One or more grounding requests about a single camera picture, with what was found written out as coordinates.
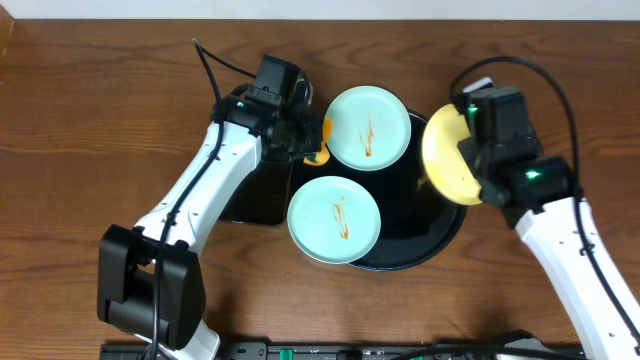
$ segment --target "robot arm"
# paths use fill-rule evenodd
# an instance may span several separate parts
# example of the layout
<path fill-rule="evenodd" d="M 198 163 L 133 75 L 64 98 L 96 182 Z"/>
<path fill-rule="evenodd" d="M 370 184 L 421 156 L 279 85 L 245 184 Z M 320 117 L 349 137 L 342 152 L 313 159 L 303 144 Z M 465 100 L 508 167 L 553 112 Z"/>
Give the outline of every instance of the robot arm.
<path fill-rule="evenodd" d="M 206 297 L 198 257 L 231 195 L 260 161 L 289 162 L 321 150 L 323 118 L 306 112 L 311 92 L 297 66 L 265 55 L 255 86 L 240 86 L 215 105 L 212 118 L 224 121 L 211 123 L 200 150 L 169 193 L 132 230 L 112 225 L 103 236 L 100 320 L 146 340 L 152 337 L 155 282 L 139 267 L 157 258 L 167 214 L 203 164 L 210 163 L 185 193 L 164 245 L 158 338 L 165 353 L 176 359 L 213 359 L 219 337 L 201 320 Z M 223 138 L 211 162 L 220 126 Z"/>
<path fill-rule="evenodd" d="M 246 127 L 237 124 L 225 122 L 223 125 L 225 131 L 223 146 L 218 153 L 219 160 L 213 162 L 185 199 L 167 239 L 169 245 L 178 240 L 185 241 L 189 250 L 198 256 L 202 254 L 211 228 L 229 198 L 242 180 L 258 166 L 262 156 L 260 136 L 249 134 Z M 138 220 L 136 227 L 143 229 L 142 235 L 160 238 L 167 212 L 209 156 L 211 148 L 215 146 L 219 126 L 214 122 L 209 125 L 200 150 L 185 172 L 162 201 Z"/>
<path fill-rule="evenodd" d="M 635 328 L 640 326 L 640 307 L 607 253 L 586 199 L 579 209 L 591 245 L 584 249 L 574 214 L 575 194 L 581 192 L 575 175 L 562 158 L 543 155 L 518 89 L 494 88 L 486 81 L 474 85 L 458 98 L 456 107 L 466 114 L 471 134 L 458 149 L 482 187 L 480 200 L 502 209 L 538 259 L 587 358 L 638 359 L 638 340 L 607 294 L 587 251 L 593 252 Z"/>
<path fill-rule="evenodd" d="M 583 224 L 607 282 L 626 313 L 640 326 L 640 307 L 600 239 L 586 201 L 580 204 Z M 578 333 L 588 359 L 638 359 L 635 339 L 601 286 L 577 233 L 573 198 L 529 210 L 516 225 L 551 280 Z"/>

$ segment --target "yellow plate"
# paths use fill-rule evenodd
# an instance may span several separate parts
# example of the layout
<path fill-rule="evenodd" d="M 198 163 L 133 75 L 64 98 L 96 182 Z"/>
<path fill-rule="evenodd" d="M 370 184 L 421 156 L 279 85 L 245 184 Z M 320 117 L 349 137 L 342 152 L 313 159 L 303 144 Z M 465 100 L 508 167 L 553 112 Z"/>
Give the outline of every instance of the yellow plate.
<path fill-rule="evenodd" d="M 458 150 L 458 142 L 471 136 L 464 116 L 455 106 L 440 108 L 422 137 L 422 162 L 429 180 L 449 200 L 461 205 L 480 204 L 480 184 Z"/>

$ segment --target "green connector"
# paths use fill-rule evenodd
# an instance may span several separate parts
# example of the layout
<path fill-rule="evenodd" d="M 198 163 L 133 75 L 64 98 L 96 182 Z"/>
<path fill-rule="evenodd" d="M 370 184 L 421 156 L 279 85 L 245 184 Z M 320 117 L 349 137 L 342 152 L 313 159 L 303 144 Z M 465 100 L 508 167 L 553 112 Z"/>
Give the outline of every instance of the green connector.
<path fill-rule="evenodd" d="M 293 360 L 293 349 L 280 349 L 280 360 Z"/>

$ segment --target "green indicator light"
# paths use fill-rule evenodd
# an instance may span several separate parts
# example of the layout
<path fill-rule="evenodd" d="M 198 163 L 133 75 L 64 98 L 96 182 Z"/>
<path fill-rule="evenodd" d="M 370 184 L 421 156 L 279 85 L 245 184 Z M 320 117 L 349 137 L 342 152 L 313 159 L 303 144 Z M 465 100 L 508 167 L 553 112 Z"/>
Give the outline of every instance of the green indicator light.
<path fill-rule="evenodd" d="M 533 180 L 535 178 L 537 178 L 538 176 L 541 176 L 542 174 L 535 171 L 535 170 L 529 170 L 526 173 L 524 173 L 527 176 L 527 179 L 529 180 Z"/>

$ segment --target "yellow object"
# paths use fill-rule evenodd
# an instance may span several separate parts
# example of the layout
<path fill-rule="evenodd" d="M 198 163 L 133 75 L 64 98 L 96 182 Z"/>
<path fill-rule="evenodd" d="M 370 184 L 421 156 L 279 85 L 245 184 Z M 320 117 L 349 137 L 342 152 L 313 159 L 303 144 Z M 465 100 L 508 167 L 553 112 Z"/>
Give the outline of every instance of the yellow object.
<path fill-rule="evenodd" d="M 329 136 L 331 136 L 331 130 L 333 130 L 333 120 L 324 118 L 324 124 L 322 124 L 322 150 L 314 154 L 315 158 L 313 160 L 306 157 L 304 159 L 305 164 L 320 166 L 329 161 L 331 155 L 329 154 L 329 149 L 327 149 L 327 140 L 329 140 Z"/>
<path fill-rule="evenodd" d="M 462 205 L 480 204 L 480 184 L 458 150 L 458 142 L 471 136 L 464 116 L 448 104 L 436 111 L 422 137 L 422 162 L 435 188 Z"/>

